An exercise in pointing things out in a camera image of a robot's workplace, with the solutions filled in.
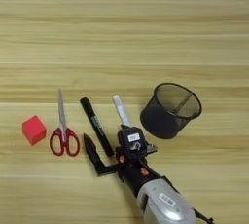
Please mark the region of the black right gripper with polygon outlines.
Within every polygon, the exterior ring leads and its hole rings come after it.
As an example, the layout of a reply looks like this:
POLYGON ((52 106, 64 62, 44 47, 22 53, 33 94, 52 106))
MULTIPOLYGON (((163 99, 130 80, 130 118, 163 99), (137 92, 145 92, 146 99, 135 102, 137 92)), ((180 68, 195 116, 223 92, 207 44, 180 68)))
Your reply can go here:
MULTIPOLYGON (((125 182, 134 196, 137 196, 141 187, 154 179, 160 179, 160 175, 152 171, 145 159, 131 160, 122 148, 116 149, 116 158, 119 164, 105 166, 101 161, 96 146, 91 138, 84 134, 83 141, 85 144, 86 153, 92 162, 94 169, 98 176, 115 173, 118 171, 118 176, 122 182, 125 182)), ((152 154, 158 151, 158 146, 149 144, 147 146, 147 153, 152 154)))

